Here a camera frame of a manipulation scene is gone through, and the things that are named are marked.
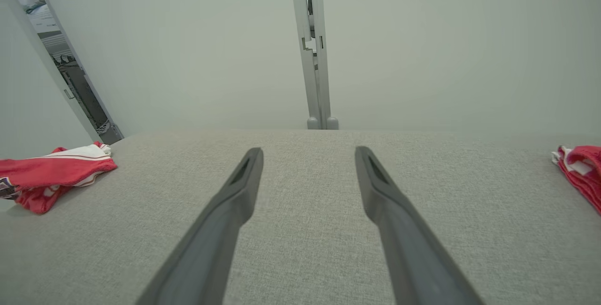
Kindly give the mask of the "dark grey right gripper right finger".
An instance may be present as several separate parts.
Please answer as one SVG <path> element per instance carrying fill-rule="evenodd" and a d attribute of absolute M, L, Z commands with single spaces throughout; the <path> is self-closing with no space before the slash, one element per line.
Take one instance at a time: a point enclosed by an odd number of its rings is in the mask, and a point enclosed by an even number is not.
<path fill-rule="evenodd" d="M 374 152 L 355 150 L 363 209 L 380 233 L 398 305 L 482 305 L 483 300 Z"/>

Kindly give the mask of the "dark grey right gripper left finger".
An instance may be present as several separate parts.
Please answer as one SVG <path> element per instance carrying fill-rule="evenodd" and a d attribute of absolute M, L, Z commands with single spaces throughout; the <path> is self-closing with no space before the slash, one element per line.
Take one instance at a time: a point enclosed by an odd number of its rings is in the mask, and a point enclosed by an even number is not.
<path fill-rule="evenodd" d="M 262 169 L 262 149 L 249 149 L 145 287 L 138 305 L 223 303 L 239 231 L 253 215 Z"/>

